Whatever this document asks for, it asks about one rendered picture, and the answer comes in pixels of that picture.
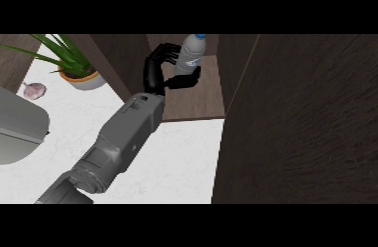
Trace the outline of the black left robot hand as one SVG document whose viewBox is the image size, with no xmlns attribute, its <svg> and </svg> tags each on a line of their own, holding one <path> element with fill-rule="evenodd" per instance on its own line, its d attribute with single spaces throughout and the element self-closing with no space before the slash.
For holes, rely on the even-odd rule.
<svg viewBox="0 0 378 247">
<path fill-rule="evenodd" d="M 161 65 L 164 62 L 176 64 L 182 46 L 173 43 L 161 43 L 145 59 L 144 66 L 144 87 L 145 92 L 156 95 L 166 95 L 166 89 L 192 88 L 201 77 L 201 67 L 197 67 L 190 75 L 175 75 L 164 79 Z"/>
</svg>

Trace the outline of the green potted plant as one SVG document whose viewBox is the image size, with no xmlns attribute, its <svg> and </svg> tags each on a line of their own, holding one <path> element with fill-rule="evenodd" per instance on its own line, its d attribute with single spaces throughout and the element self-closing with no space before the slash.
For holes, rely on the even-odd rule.
<svg viewBox="0 0 378 247">
<path fill-rule="evenodd" d="M 77 45 L 67 34 L 52 35 L 48 38 L 45 34 L 32 34 L 32 37 L 57 55 L 57 59 L 29 51 L 24 48 L 0 43 L 0 47 L 9 48 L 33 56 L 37 60 L 52 63 L 58 66 L 57 72 L 61 78 L 82 91 L 95 90 L 107 83 L 96 67 L 86 58 Z"/>
</svg>

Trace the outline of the clear water bottle blue cap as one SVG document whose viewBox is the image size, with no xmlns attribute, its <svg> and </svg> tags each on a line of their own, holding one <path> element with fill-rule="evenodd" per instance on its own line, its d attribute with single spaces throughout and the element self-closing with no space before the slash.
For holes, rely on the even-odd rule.
<svg viewBox="0 0 378 247">
<path fill-rule="evenodd" d="M 207 49 L 206 37 L 206 34 L 191 34 L 187 37 L 176 61 L 175 75 L 191 75 L 198 69 Z"/>
</svg>

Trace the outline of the pinkish white garlic bulb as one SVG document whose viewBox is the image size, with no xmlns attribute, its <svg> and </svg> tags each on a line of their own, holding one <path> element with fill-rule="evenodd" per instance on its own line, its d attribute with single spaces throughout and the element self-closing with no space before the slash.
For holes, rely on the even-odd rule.
<svg viewBox="0 0 378 247">
<path fill-rule="evenodd" d="M 30 100 L 37 100 L 48 91 L 48 87 L 42 83 L 26 84 L 24 97 Z"/>
</svg>

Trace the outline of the brown wooden panel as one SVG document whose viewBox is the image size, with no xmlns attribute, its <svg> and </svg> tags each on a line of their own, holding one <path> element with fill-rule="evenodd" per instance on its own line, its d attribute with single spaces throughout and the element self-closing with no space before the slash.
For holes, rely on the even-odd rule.
<svg viewBox="0 0 378 247">
<path fill-rule="evenodd" d="M 0 87 L 18 93 L 34 57 L 2 44 L 37 52 L 42 43 L 29 34 L 0 34 Z"/>
</svg>

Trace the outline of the dark brown cabinet door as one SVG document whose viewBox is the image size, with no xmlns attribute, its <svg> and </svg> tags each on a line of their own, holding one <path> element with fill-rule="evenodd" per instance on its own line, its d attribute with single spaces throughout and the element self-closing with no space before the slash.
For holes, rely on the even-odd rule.
<svg viewBox="0 0 378 247">
<path fill-rule="evenodd" d="M 260 36 L 213 200 L 378 204 L 378 34 Z"/>
</svg>

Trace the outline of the brown wooden cabinet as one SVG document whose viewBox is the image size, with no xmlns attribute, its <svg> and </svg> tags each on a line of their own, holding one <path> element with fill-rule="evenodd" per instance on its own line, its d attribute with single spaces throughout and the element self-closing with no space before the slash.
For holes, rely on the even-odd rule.
<svg viewBox="0 0 378 247">
<path fill-rule="evenodd" d="M 70 39 L 123 100 L 144 91 L 145 58 L 161 43 L 181 45 L 184 34 L 73 34 Z M 259 42 L 257 34 L 210 34 L 201 77 L 192 88 L 166 91 L 164 120 L 223 119 Z"/>
</svg>

